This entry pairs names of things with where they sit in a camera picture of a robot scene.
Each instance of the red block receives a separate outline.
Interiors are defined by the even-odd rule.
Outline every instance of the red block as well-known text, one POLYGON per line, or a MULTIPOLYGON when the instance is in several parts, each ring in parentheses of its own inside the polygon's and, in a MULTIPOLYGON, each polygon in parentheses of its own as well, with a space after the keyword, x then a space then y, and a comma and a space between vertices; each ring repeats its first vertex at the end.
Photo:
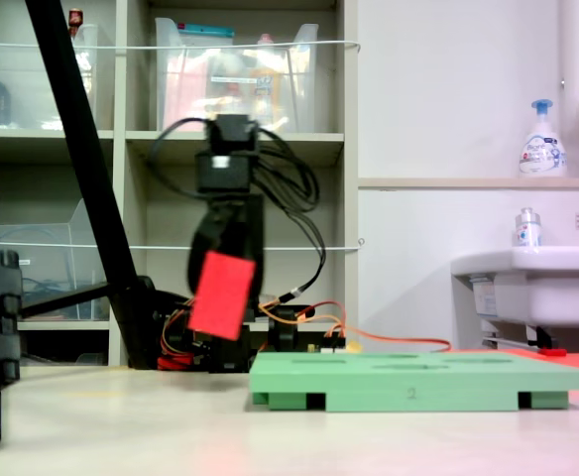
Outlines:
POLYGON ((245 314, 254 261, 206 253, 188 328, 228 340, 237 340, 245 314))

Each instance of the soap dispenser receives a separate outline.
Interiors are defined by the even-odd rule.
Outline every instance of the soap dispenser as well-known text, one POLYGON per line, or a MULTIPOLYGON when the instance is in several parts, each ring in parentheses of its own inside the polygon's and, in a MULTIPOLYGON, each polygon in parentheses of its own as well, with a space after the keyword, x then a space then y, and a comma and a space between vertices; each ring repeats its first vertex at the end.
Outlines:
POLYGON ((549 99, 531 103, 536 109, 536 123, 523 146, 519 161, 521 178, 567 176, 567 154, 547 119, 547 109, 552 105, 549 99))

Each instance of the green foam board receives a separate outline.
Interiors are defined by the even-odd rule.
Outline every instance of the green foam board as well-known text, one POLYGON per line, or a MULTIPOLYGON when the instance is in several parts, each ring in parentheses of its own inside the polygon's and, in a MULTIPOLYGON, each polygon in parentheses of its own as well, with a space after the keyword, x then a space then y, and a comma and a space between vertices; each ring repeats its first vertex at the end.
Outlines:
POLYGON ((569 390, 579 369, 510 354, 266 352, 250 371, 253 403, 270 410, 318 401, 329 412, 513 411, 520 395, 534 409, 566 409, 569 390))

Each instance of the plastic storage bin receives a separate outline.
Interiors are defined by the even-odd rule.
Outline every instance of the plastic storage bin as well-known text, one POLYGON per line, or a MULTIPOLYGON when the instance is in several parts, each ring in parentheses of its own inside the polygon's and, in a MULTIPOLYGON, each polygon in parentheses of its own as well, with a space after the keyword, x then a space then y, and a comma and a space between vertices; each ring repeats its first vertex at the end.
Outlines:
MULTIPOLYGON (((176 24, 156 19, 158 47, 158 129, 184 117, 248 114, 277 132, 314 132, 316 40, 318 25, 303 25, 297 45, 187 49, 176 24)), ((223 45, 231 43, 223 39, 223 45)), ((200 124, 180 130, 198 131, 200 124)))
MULTIPOLYGON (((74 39, 75 55, 98 129, 113 126, 115 53, 96 25, 83 25, 74 39)), ((0 128, 62 130, 41 53, 36 48, 0 47, 0 128)))
MULTIPOLYGON (((96 248, 45 245, 95 245, 82 200, 68 223, 0 225, 0 249, 14 250, 19 254, 24 303, 104 281, 96 248), (19 246, 18 243, 42 246, 19 246)), ((108 302, 106 298, 95 299, 50 312, 41 318, 106 320, 109 318, 108 302)))

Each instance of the table surface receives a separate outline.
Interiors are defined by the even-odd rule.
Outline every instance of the table surface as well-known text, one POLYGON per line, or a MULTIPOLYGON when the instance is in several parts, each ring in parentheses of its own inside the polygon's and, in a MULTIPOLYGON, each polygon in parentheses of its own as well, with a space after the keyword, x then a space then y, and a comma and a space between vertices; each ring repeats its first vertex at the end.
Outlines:
POLYGON ((568 411, 274 413, 247 375, 23 371, 0 476, 579 476, 579 392, 568 411))

